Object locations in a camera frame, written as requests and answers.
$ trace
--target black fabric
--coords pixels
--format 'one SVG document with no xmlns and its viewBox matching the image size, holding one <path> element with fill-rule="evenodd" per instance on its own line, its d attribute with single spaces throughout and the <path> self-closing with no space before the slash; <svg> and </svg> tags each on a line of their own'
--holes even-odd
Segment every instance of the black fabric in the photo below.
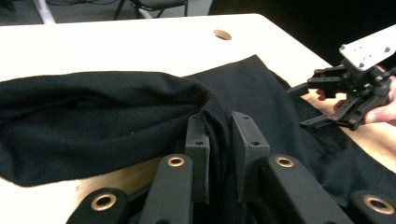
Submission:
<svg viewBox="0 0 396 224">
<path fill-rule="evenodd" d="M 14 3 L 12 0 L 0 0 L 0 9 L 5 8 L 9 11 L 15 12 Z"/>
<path fill-rule="evenodd" d="M 212 144 L 212 172 L 219 177 L 228 157 L 231 115 L 195 81 L 98 72 L 2 82 L 0 174 L 33 186 L 166 155 L 185 139 L 188 117 L 200 110 Z"/>
<path fill-rule="evenodd" d="M 99 175 L 172 153 L 187 119 L 203 112 L 211 142 L 211 204 L 202 223 L 255 223 L 237 202 L 231 111 L 251 116 L 272 154 L 298 159 L 346 205 L 357 189 L 396 198 L 396 176 L 338 127 L 310 133 L 319 112 L 291 100 L 289 85 L 257 56 L 187 78 L 163 73 L 91 72 L 0 83 L 0 175 L 19 185 Z"/>
<path fill-rule="evenodd" d="M 289 98 L 286 89 L 290 86 L 257 56 L 191 78 L 205 83 L 231 110 L 251 116 L 270 144 L 271 154 L 299 160 L 341 205 L 357 189 L 396 198 L 396 174 L 368 156 L 337 126 L 320 133 L 300 127 L 300 121 L 320 113 L 300 98 Z"/>
</svg>

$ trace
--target dark floor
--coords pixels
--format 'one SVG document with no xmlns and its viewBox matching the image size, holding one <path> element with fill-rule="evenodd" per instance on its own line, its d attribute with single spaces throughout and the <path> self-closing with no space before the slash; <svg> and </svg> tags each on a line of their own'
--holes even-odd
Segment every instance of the dark floor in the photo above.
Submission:
<svg viewBox="0 0 396 224">
<path fill-rule="evenodd" d="M 97 0 L 92 3 L 74 4 L 72 6 L 55 6 L 50 4 L 68 4 L 88 2 L 88 0 L 48 0 L 48 7 L 56 23 L 84 22 L 84 21 L 112 21 L 114 13 L 120 0 Z M 15 11 L 10 11 L 5 6 L 0 5 L 0 25 L 28 25 L 42 24 L 39 14 L 35 8 L 33 0 L 12 1 Z M 190 0 L 189 16 L 207 15 L 211 0 Z M 181 17 L 184 7 L 176 7 L 165 10 L 162 17 Z M 122 8 L 119 20 L 133 20 L 134 9 L 128 1 Z"/>
</svg>

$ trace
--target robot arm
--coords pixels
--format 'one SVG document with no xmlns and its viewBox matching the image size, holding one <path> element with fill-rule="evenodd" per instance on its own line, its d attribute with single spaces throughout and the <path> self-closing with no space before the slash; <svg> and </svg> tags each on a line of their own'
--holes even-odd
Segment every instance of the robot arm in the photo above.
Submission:
<svg viewBox="0 0 396 224">
<path fill-rule="evenodd" d="M 322 89 L 326 98 L 335 98 L 336 91 L 346 93 L 346 102 L 334 114 L 319 116 L 301 122 L 307 129 L 318 130 L 336 123 L 355 131 L 363 124 L 364 115 L 388 102 L 389 77 L 396 74 L 396 67 L 388 72 L 375 65 L 396 51 L 396 25 L 343 45 L 345 57 L 342 66 L 318 69 L 306 83 L 288 90 L 290 95 L 308 93 L 308 89 Z"/>
</svg>

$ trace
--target mounting hole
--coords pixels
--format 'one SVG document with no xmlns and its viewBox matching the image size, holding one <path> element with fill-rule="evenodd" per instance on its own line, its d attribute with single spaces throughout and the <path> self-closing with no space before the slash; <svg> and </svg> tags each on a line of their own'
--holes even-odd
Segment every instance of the mounting hole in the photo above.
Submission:
<svg viewBox="0 0 396 224">
<path fill-rule="evenodd" d="M 276 157 L 276 163 L 283 167 L 292 167 L 294 166 L 294 162 L 286 157 Z"/>
<path fill-rule="evenodd" d="M 369 208 L 375 210 L 378 213 L 392 215 L 395 212 L 395 209 L 392 205 L 390 205 L 390 203 L 387 203 L 378 197 L 365 195 L 363 197 L 363 201 L 367 206 L 369 206 Z"/>
<path fill-rule="evenodd" d="M 168 160 L 168 165 L 170 166 L 181 166 L 182 164 L 184 164 L 184 159 L 181 157 L 172 157 L 171 159 Z"/>
<path fill-rule="evenodd" d="M 228 34 L 228 33 L 225 32 L 225 31 L 222 31 L 222 30 L 214 30 L 214 31 L 213 31 L 213 34 L 214 34 L 217 38 L 220 38 L 220 39 L 222 39 L 222 40 L 231 40 L 231 39 L 232 39 L 232 37 L 231 37 L 230 34 Z"/>
<path fill-rule="evenodd" d="M 105 211 L 112 207 L 116 201 L 117 197 L 112 193 L 100 194 L 93 199 L 91 203 L 91 209 L 95 211 Z"/>
</svg>

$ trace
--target black cable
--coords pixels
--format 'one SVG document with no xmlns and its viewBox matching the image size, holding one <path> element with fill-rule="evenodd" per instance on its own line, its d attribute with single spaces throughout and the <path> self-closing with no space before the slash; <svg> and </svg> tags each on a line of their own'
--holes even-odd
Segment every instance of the black cable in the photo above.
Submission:
<svg viewBox="0 0 396 224">
<path fill-rule="evenodd" d="M 388 70 L 388 72 L 385 72 L 384 75 L 382 76 L 382 78 L 387 79 L 394 75 L 396 75 L 396 67 L 393 67 L 390 70 Z"/>
</svg>

